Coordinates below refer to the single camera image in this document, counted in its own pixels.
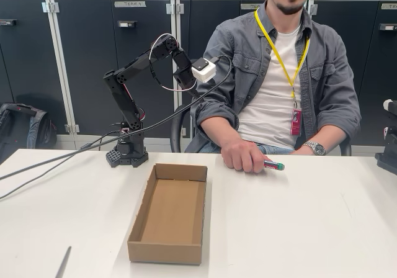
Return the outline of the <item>person's right hand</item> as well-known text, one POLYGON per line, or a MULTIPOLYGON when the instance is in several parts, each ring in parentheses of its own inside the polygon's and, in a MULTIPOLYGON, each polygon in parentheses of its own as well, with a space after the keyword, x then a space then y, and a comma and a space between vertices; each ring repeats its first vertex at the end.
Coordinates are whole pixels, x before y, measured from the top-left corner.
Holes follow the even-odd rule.
POLYGON ((226 141, 221 146, 221 156, 228 168, 246 173, 260 173, 267 159, 255 143, 241 138, 226 141))

